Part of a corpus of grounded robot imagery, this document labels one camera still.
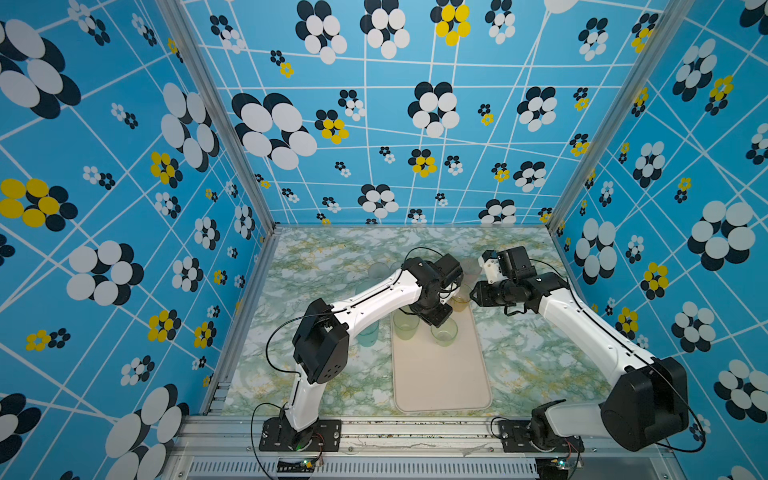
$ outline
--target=beige tray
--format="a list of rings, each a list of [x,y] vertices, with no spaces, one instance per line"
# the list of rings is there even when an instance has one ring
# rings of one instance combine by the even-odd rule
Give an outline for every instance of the beige tray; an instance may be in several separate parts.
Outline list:
[[[392,325],[392,377],[395,406],[405,413],[481,410],[491,405],[491,385],[485,371],[472,309],[454,312],[456,340],[435,343],[423,321],[410,340],[401,340]]]

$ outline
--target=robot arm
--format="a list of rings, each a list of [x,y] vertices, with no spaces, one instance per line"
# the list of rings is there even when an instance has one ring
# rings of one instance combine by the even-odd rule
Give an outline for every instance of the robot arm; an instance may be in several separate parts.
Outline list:
[[[612,387],[599,404],[559,400],[534,409],[531,440],[537,447],[549,449],[558,437],[610,436],[635,452],[688,427],[687,378],[675,359],[659,360],[587,314],[589,307],[560,276],[537,274],[524,247],[486,250],[478,262],[488,280],[478,282],[470,298],[479,306],[503,306],[509,316],[540,313],[592,359]],[[519,303],[522,311],[508,311]]]
[[[442,325],[453,311],[447,302],[461,281],[462,269],[450,255],[434,263],[416,257],[407,259],[386,280],[347,300],[330,305],[323,299],[312,302],[293,336],[293,358],[300,374],[285,413],[298,435],[295,443],[301,444],[311,435],[307,431],[318,418],[326,383],[346,366],[351,339],[406,305],[430,325]]]

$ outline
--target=vent grille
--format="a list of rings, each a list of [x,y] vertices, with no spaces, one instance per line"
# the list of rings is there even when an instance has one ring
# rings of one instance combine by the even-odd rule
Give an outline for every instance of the vent grille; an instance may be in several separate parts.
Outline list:
[[[262,461],[276,477],[276,460]],[[306,474],[280,474],[281,478]],[[312,474],[314,478],[538,478],[532,458],[326,458]],[[197,457],[190,466],[189,480],[196,478],[264,477],[255,459],[223,461]]]

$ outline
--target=marble-pattern tabletop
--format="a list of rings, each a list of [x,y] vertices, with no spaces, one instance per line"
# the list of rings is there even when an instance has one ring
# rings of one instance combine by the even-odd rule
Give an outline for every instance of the marble-pattern tabletop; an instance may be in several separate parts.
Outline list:
[[[250,415],[261,402],[288,400],[293,374],[273,370],[264,346],[282,322],[304,314],[307,305],[354,294],[372,263],[402,262],[408,250],[430,247],[455,258],[478,258],[485,250],[523,245],[530,258],[565,272],[551,238],[541,227],[287,227],[253,316],[223,409],[224,415]],[[413,256],[437,260],[427,250]],[[539,273],[546,266],[535,264]],[[507,317],[502,308],[472,304],[493,402],[485,410],[433,412],[430,415],[527,416],[555,399],[605,399],[610,387],[595,364],[560,329],[535,313]],[[276,366],[293,369],[291,338],[299,322],[281,329],[270,344]],[[380,322],[379,339],[369,348],[353,340],[346,368],[329,382],[320,415],[405,415],[395,407],[389,321]],[[266,408],[261,415],[272,415]]]

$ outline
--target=black cable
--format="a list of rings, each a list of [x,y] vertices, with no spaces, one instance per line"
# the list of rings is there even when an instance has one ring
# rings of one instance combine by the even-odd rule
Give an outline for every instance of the black cable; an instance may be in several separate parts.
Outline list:
[[[273,365],[273,364],[272,364],[272,362],[270,361],[270,342],[272,341],[272,337],[274,337],[274,336],[275,336],[275,333],[277,333],[277,332],[278,332],[278,330],[280,330],[280,329],[281,329],[281,328],[283,328],[285,325],[288,325],[288,324],[289,324],[289,323],[291,323],[291,322],[295,322],[295,321],[297,321],[297,320],[305,319],[305,318],[308,318],[308,317],[311,317],[311,316],[323,316],[323,315],[332,315],[332,314],[336,314],[336,313],[341,313],[341,312],[343,312],[343,311],[345,311],[345,310],[340,310],[340,311],[338,311],[338,312],[330,312],[330,313],[314,313],[314,314],[312,314],[312,315],[302,315],[302,316],[298,316],[298,317],[296,317],[295,319],[290,319],[290,320],[288,320],[287,322],[285,322],[283,325],[281,325],[281,326],[278,326],[278,327],[275,329],[275,331],[274,331],[274,332],[272,332],[272,335],[270,335],[270,338],[269,338],[269,339],[266,341],[266,345],[264,346],[264,356],[266,357],[266,362],[267,362],[267,363],[269,363],[269,364],[270,364],[270,366],[271,366],[272,368],[274,368],[275,370],[277,370],[278,372],[283,372],[283,373],[296,373],[297,375],[301,375],[301,374],[300,374],[300,373],[298,373],[296,370],[283,370],[283,369],[279,369],[279,368],[277,368],[275,365]]]
[[[576,449],[576,463],[574,463],[574,469],[571,470],[571,474],[568,476],[568,480],[571,480],[571,478],[574,477],[574,473],[576,473],[576,468],[578,467],[579,460],[581,460],[581,451],[579,451],[579,449]]]
[[[283,411],[283,409],[280,408],[279,406],[275,405],[274,403],[263,402],[263,403],[260,403],[259,405],[257,405],[253,409],[253,413],[250,414],[250,448],[251,448],[251,451],[253,451],[253,456],[256,457],[256,462],[261,467],[261,471],[264,472],[264,475],[266,475],[267,478],[269,478],[270,480],[275,480],[275,478],[272,475],[270,475],[269,473],[266,472],[266,469],[264,468],[264,465],[261,465],[261,461],[259,460],[259,456],[256,455],[256,446],[253,444],[253,417],[256,415],[256,410],[259,407],[261,407],[262,405],[271,405],[271,406],[275,407],[276,409],[280,409],[280,411]]]
[[[566,280],[568,279],[568,277],[567,277],[567,276],[565,276],[565,275],[563,275],[562,273],[558,272],[558,269],[554,268],[554,267],[553,267],[552,265],[550,265],[549,263],[547,263],[547,262],[545,262],[545,261],[543,261],[543,260],[536,260],[535,258],[531,258],[530,260],[531,260],[531,262],[539,262],[539,263],[543,263],[544,265],[546,265],[546,266],[548,266],[549,268],[551,268],[551,269],[552,269],[552,270],[553,270],[553,271],[554,271],[554,272],[555,272],[555,273],[556,273],[556,274],[557,274],[557,275],[558,275],[560,278],[565,278]]]

